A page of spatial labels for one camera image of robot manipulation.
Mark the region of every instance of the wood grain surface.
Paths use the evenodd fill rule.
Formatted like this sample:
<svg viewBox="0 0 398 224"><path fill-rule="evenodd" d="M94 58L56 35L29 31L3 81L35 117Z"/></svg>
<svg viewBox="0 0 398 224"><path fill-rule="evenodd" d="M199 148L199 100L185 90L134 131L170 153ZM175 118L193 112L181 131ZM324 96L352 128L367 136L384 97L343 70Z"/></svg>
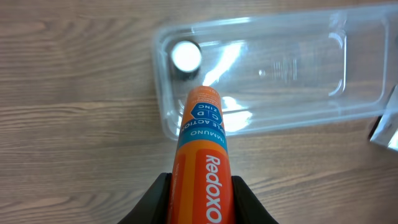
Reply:
<svg viewBox="0 0 398 224"><path fill-rule="evenodd" d="M0 223L117 223L172 170L158 27L376 2L0 1ZM373 120L231 137L232 173L280 223L398 223L398 154L368 143Z"/></svg>

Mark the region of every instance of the orange tube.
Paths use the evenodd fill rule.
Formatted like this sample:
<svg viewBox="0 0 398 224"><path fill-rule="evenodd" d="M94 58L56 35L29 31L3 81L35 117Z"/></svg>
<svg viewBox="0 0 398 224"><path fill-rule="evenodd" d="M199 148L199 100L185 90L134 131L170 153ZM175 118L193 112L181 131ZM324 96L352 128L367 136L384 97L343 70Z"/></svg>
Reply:
<svg viewBox="0 0 398 224"><path fill-rule="evenodd" d="M167 223L235 223L221 99L208 86L193 89L185 105Z"/></svg>

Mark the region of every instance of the clear plastic container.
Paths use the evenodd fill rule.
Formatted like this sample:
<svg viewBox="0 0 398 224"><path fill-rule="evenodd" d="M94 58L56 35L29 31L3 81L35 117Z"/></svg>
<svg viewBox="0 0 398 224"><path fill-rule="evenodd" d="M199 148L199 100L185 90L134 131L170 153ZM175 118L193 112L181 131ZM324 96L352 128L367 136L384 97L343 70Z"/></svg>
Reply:
<svg viewBox="0 0 398 224"><path fill-rule="evenodd" d="M161 29L153 58L165 134L177 139L188 92L222 96L227 135L258 133L383 114L398 81L398 4ZM192 79L171 68L180 41L196 43Z"/></svg>

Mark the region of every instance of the white cap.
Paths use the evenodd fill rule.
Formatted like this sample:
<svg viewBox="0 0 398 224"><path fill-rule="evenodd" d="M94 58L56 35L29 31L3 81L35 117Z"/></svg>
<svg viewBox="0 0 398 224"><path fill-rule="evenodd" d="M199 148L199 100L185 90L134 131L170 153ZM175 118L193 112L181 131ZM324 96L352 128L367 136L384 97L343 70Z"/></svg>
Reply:
<svg viewBox="0 0 398 224"><path fill-rule="evenodd" d="M171 58L174 65L182 72L194 72L201 64L201 53L198 46L186 40L173 47Z"/></svg>

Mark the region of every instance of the black holder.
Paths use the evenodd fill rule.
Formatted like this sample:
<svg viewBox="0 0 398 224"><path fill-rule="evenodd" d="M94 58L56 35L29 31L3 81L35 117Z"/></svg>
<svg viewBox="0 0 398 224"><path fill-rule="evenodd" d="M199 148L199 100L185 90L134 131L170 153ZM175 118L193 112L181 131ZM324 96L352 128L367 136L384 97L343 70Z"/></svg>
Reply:
<svg viewBox="0 0 398 224"><path fill-rule="evenodd" d="M164 224L172 174L161 173L118 224ZM236 224L278 224L239 176L232 176Z"/></svg>

